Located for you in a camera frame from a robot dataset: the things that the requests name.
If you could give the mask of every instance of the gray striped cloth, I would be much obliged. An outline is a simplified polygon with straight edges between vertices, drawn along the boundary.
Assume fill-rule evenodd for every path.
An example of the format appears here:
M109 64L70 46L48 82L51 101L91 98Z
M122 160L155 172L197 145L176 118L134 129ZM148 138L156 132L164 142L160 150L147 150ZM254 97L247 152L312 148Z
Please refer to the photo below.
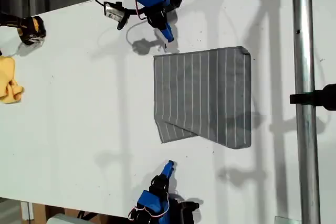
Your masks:
M202 136L251 146L251 56L243 47L154 57L155 121L162 143Z

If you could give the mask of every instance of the silver pole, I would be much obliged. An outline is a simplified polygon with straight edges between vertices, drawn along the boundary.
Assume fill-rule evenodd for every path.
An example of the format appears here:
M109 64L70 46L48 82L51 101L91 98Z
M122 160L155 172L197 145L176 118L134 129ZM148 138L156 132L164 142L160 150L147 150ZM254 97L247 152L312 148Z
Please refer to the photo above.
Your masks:
M296 94L315 89L312 0L293 0ZM302 224L320 224L316 109L297 105Z

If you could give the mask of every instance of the black and yellow object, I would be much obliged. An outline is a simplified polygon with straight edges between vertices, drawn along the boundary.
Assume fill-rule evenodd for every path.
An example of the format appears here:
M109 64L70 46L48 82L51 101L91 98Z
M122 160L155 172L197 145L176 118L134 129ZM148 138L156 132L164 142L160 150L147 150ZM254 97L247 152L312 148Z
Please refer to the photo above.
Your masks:
M47 35L44 22L39 16L19 18L0 13L0 26L17 28L21 41L28 46L40 42Z

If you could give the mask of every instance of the white tabletop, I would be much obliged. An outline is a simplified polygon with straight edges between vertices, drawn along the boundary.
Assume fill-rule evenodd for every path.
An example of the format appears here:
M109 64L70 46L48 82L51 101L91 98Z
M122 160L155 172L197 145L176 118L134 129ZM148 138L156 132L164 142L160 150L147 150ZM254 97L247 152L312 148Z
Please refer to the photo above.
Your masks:
M134 8L134 0L123 1ZM90 1L42 14L47 39L21 47L0 29L14 55L22 102L0 104L0 197L126 216L169 160L171 191L203 202L201 223L266 224L300 219L291 0L183 0L177 11L180 52L245 46L253 57L253 143L229 150L200 137L161 144L153 118L152 47L140 56L128 43L156 40L133 16L122 31ZM314 0L316 87L336 79L336 7ZM318 109L323 223L336 212L334 114Z

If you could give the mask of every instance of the yellow rag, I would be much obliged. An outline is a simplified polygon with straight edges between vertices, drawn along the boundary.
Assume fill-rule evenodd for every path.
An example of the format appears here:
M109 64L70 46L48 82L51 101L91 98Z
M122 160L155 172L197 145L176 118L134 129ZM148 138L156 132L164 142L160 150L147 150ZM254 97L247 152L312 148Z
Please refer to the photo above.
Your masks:
M0 101L13 103L21 100L23 87L14 80L15 62L11 57L0 56Z

